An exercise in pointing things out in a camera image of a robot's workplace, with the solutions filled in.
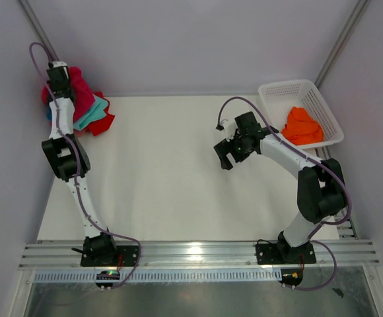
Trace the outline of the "magenta t shirt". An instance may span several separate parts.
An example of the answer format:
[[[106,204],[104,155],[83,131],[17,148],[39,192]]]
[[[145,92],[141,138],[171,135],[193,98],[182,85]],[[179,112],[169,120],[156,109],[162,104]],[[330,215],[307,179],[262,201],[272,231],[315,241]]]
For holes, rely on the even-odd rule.
[[[74,96],[74,113],[73,122],[79,120],[84,116],[93,105],[95,97],[90,89],[89,85],[83,78],[82,71],[78,67],[68,67],[65,71],[65,67],[61,67],[62,71],[66,75],[68,72],[70,87]]]

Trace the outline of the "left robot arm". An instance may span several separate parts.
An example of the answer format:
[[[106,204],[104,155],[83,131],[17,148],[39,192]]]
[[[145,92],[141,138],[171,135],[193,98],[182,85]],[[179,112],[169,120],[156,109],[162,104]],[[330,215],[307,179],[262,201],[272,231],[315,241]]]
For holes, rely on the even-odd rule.
[[[52,128],[49,138],[42,142],[42,150],[55,177],[69,188],[83,220],[83,247],[73,250],[82,255],[83,267],[113,265],[119,250],[92,202],[87,184],[90,161],[73,128],[75,93],[69,68],[62,61],[53,61],[48,63],[47,74]]]

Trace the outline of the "teal folded t shirt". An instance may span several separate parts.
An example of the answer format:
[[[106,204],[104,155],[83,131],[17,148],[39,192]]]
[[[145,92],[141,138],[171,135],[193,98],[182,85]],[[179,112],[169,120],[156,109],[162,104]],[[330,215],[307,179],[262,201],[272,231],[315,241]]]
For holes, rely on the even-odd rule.
[[[90,123],[106,117],[105,109],[110,105],[110,103],[106,99],[98,96],[95,96],[94,98],[95,100],[87,112],[73,123],[73,128],[75,130],[81,131]]]

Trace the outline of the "red folded t shirt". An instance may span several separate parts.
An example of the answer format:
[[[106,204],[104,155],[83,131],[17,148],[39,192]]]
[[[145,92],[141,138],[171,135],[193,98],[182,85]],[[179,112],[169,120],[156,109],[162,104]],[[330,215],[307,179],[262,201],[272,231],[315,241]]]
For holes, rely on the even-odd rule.
[[[103,95],[102,92],[95,92],[94,95],[96,98],[99,97],[99,98],[103,99],[104,104],[106,105],[105,108],[103,109],[105,116],[99,120],[96,120],[96,121],[89,123],[84,129],[78,131],[77,132],[78,136],[91,134],[94,137],[97,137],[97,136],[101,135],[102,133],[108,131],[109,128],[111,127],[114,119],[115,119],[115,115],[113,115],[109,112],[110,101]]]

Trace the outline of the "orange t shirt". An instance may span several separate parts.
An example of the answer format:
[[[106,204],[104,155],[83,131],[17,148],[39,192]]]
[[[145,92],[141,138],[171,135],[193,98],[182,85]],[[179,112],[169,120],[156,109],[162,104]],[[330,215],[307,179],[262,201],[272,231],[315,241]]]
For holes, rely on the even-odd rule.
[[[294,145],[308,145],[324,140],[321,125],[304,108],[298,107],[293,107],[289,112],[281,133]]]

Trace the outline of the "white plastic basket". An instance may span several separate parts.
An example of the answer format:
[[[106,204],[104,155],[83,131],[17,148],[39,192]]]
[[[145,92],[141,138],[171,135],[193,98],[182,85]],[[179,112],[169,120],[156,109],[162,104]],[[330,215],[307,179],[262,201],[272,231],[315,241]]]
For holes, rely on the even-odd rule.
[[[306,79],[281,81],[262,85],[258,89],[260,111],[267,122],[282,130],[292,108],[304,108],[320,124],[324,140],[302,145],[301,149],[325,147],[343,141],[344,134],[318,88]]]

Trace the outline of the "right black controller board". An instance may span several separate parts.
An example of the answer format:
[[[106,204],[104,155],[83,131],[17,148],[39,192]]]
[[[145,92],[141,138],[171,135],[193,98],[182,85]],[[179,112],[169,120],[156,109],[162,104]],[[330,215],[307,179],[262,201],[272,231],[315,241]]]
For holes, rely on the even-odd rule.
[[[298,287],[303,280],[303,271],[300,269],[282,269],[280,284],[284,287]]]

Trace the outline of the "black controller board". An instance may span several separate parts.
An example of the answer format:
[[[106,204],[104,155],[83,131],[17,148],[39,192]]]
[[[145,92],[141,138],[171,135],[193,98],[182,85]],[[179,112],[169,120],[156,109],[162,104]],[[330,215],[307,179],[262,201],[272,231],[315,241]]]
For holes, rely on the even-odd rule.
[[[99,288],[113,287],[120,282],[120,272],[117,270],[104,270],[99,271],[94,279],[95,284]]]
[[[280,284],[284,287],[298,287],[303,280],[303,271],[300,269],[282,269]]]

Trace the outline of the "left black controller board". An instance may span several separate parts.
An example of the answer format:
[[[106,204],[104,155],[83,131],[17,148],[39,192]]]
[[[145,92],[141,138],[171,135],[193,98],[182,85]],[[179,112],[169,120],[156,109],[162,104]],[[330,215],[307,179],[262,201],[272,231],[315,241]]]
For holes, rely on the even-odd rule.
[[[99,288],[113,287],[120,282],[120,272],[117,270],[104,270],[99,271],[94,279],[95,284]]]

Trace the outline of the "left corner aluminium post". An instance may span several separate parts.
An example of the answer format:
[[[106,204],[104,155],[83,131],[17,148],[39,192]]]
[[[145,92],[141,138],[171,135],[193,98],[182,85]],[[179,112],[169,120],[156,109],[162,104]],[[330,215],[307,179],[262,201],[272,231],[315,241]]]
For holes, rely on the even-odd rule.
[[[42,61],[46,61],[44,70],[48,69],[50,62],[57,61],[59,59],[49,36],[46,34],[42,23],[35,13],[31,5],[31,1],[16,0],[16,4],[19,6],[21,13],[24,15],[24,18],[36,37],[35,41],[33,41],[33,43],[31,43],[28,47],[30,58],[32,59],[35,67],[38,69],[39,55],[37,55],[37,53],[41,53]]]

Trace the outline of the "corner aluminium post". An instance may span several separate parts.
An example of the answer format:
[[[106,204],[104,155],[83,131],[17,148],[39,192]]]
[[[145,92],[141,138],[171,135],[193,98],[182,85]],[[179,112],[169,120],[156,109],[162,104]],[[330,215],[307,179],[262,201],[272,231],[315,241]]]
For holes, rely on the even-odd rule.
[[[59,59],[49,36],[46,34],[42,23],[35,13],[31,5],[31,1],[16,0],[16,4],[19,6],[21,13],[24,15],[24,18],[36,37],[35,41],[33,41],[33,43],[31,43],[28,47],[30,58],[32,59],[35,67],[38,69],[39,55],[37,55],[37,53],[41,53],[42,61],[46,61],[44,70],[48,69],[50,62],[57,61]]]
[[[356,27],[362,20],[370,4],[371,0],[358,0],[351,9],[348,17],[346,18],[338,34],[336,41],[334,42],[326,60],[324,61],[318,73],[318,76],[316,77],[316,80],[314,81],[314,84],[318,88],[320,88],[323,85],[324,81],[328,77],[334,64],[345,49],[348,41],[352,37]]]

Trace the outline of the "aluminium front rail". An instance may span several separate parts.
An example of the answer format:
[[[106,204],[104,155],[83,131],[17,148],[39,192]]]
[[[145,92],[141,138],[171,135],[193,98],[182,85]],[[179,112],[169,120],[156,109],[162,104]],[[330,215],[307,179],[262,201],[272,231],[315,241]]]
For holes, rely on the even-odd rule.
[[[251,241],[142,242],[140,269],[206,269],[258,267],[256,248]],[[374,245],[369,240],[327,240],[339,266],[379,265]],[[45,240],[27,244],[19,263],[20,270],[74,269],[80,267],[80,240]]]

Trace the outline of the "aluminium rail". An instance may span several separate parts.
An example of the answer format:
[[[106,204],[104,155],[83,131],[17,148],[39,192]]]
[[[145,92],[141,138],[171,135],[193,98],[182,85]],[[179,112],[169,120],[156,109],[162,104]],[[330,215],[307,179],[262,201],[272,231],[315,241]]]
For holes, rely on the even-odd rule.
[[[330,159],[332,158],[331,152],[328,147],[317,147],[315,148],[315,153],[317,156],[319,156],[322,160]],[[354,239],[358,240],[359,237],[355,231],[355,227],[353,224],[353,221],[350,217],[347,218],[345,222],[343,222],[345,216],[348,212],[348,207],[345,207],[342,209],[333,219],[335,222],[340,222],[336,226],[337,233],[339,235],[339,239]]]
[[[142,242],[140,269],[206,269],[258,267],[256,248],[251,241]],[[379,265],[374,245],[369,240],[327,240],[339,266]],[[45,240],[27,244],[19,263],[20,270],[74,269],[80,267],[80,240]]]

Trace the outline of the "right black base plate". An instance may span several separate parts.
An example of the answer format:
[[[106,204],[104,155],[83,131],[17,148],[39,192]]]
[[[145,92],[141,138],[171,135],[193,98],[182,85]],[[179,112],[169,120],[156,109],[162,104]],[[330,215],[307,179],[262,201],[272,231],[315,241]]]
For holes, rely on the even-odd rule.
[[[277,264],[315,264],[317,262],[313,245],[309,242],[292,248],[286,242],[258,240],[255,245],[257,263]]]

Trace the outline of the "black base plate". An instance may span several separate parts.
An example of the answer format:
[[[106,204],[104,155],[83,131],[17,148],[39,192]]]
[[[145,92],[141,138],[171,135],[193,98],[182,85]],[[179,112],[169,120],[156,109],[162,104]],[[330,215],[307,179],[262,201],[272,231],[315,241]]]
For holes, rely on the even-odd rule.
[[[81,258],[81,267],[134,267],[138,260],[137,246],[119,245],[115,248],[90,251]]]
[[[313,245],[309,242],[292,248],[286,242],[258,240],[255,245],[257,263],[277,264],[315,264],[317,262]]]

